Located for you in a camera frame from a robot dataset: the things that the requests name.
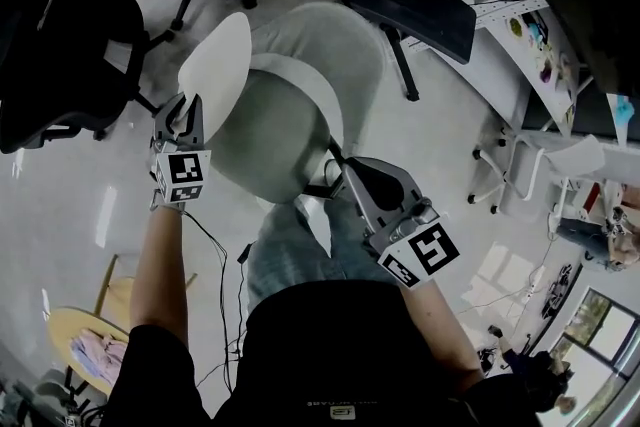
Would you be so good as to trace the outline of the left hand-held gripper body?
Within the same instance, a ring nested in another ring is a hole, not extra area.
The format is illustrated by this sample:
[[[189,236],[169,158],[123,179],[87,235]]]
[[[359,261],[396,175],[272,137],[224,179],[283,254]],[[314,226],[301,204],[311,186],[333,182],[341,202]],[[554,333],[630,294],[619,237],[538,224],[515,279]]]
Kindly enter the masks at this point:
[[[180,149],[174,141],[150,141],[149,171],[155,182],[152,205],[186,205],[207,184],[210,152]]]

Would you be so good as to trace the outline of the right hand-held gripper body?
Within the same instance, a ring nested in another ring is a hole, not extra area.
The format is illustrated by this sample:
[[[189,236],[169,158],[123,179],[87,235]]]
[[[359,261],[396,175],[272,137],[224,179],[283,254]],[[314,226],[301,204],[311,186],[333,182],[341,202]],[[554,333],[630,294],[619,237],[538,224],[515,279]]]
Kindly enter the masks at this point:
[[[420,198],[367,237],[376,263],[400,284],[414,290],[453,263],[460,251],[442,216]]]

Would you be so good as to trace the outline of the white cloth garment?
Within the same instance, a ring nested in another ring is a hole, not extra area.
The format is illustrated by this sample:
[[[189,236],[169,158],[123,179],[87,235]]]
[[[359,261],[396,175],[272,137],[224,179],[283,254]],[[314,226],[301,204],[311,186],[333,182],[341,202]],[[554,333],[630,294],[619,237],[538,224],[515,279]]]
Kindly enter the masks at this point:
[[[221,128],[246,84],[252,57],[251,29],[247,16],[227,16],[182,64],[179,91],[186,102],[185,114],[195,98],[202,102],[203,140]]]

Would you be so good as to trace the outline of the pale grey fabric chair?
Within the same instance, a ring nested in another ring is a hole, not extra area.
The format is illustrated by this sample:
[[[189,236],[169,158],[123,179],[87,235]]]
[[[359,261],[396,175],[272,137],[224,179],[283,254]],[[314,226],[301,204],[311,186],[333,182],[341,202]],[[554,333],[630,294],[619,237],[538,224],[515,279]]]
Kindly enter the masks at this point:
[[[376,206],[400,204],[404,186],[355,152],[386,73],[379,30],[354,10],[317,2],[299,6],[251,33],[242,93],[209,136],[211,164],[267,202],[327,196],[312,179],[336,152]]]

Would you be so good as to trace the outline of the person's right forearm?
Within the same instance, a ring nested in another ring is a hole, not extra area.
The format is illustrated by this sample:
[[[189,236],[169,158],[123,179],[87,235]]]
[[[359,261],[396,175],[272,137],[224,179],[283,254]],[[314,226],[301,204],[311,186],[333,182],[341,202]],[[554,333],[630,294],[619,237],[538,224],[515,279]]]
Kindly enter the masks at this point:
[[[443,368],[447,386],[457,395],[484,379],[470,339],[434,280],[409,290],[401,288],[407,311]]]

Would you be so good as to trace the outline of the person's left forearm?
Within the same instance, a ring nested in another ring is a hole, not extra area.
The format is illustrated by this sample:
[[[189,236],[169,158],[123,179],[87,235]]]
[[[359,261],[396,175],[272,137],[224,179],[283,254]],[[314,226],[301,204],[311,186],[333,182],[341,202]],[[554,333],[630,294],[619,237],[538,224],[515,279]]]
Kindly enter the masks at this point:
[[[161,327],[188,343],[182,254],[182,215],[159,206],[151,213],[130,301],[132,327]]]

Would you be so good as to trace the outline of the white office chair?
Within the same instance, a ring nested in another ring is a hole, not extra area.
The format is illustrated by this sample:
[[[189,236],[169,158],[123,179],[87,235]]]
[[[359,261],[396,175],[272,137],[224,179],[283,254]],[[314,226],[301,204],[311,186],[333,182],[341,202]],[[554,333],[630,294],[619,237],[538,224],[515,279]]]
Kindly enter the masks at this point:
[[[523,134],[502,136],[496,143],[508,150],[504,166],[480,147],[473,150],[472,157],[488,165],[497,177],[497,184],[483,193],[472,192],[467,196],[471,205],[493,198],[495,202],[490,207],[493,215],[543,200],[554,174],[560,176],[562,186],[567,187],[570,180],[597,171],[605,164],[604,151],[593,135],[555,150],[540,147]]]

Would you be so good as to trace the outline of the white power strip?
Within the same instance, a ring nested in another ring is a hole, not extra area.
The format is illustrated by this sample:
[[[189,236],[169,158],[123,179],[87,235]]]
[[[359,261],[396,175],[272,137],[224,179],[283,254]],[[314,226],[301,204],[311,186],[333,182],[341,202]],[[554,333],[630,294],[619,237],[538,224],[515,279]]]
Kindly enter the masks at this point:
[[[527,283],[527,286],[525,287],[525,296],[524,296],[525,302],[528,302],[531,299],[531,297],[536,293],[538,283],[540,282],[542,276],[544,275],[545,269],[546,269],[545,265],[540,264],[529,275],[528,283]]]

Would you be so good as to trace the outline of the person's black shirt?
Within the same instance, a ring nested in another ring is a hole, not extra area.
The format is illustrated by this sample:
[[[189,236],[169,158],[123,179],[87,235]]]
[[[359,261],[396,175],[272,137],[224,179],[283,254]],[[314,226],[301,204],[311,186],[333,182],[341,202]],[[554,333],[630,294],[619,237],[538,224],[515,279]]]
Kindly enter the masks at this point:
[[[450,384],[398,288],[311,282],[250,314],[235,389],[214,415],[186,346],[132,329],[101,427],[541,427],[510,374],[461,394]]]

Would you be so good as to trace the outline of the black stand tray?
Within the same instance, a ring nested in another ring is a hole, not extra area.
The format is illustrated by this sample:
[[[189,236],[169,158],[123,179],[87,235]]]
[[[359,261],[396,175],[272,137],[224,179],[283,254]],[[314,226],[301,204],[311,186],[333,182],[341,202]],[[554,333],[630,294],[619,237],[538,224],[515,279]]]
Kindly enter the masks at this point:
[[[460,64],[470,60],[476,12],[462,0],[350,0],[366,18],[414,37]]]

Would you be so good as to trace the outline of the window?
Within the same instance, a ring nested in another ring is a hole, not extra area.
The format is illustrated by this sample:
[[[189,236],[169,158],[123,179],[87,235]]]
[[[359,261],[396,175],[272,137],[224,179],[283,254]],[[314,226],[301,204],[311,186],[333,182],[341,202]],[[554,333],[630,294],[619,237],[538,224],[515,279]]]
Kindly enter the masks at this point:
[[[588,290],[552,352],[569,363],[569,394],[588,401],[624,385],[640,369],[640,314]]]

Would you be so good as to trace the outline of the pink and purple cloth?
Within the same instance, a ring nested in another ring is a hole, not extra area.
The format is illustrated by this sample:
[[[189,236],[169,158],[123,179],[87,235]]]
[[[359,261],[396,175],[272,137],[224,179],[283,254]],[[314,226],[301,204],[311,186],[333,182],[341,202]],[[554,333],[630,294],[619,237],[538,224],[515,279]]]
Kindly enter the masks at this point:
[[[69,342],[73,358],[84,371],[110,386],[119,376],[127,345],[109,334],[99,335],[89,329],[82,329]]]

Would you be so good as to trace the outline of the round wooden side table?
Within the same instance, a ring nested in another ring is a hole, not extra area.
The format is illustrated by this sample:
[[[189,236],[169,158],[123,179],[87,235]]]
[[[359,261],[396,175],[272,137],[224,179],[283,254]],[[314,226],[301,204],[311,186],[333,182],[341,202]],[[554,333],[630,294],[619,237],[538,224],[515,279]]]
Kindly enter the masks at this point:
[[[202,403],[194,383],[194,364],[188,343],[183,344],[169,331],[154,325],[132,327],[127,332],[84,310],[58,308],[48,320],[49,334],[66,363],[80,377],[105,393],[116,419],[135,408],[140,401],[167,396],[178,407],[202,413]],[[113,386],[89,376],[73,358],[70,340],[82,329],[99,335],[109,334],[127,342],[119,376]]]

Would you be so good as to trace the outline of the blue fluffy duster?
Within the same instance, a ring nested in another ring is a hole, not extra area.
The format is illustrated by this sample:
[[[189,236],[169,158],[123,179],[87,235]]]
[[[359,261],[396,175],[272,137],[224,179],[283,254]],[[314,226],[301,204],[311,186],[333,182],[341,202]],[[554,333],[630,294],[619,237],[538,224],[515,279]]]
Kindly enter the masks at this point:
[[[635,114],[634,105],[624,95],[616,95],[614,101],[614,123],[617,127],[626,127]]]

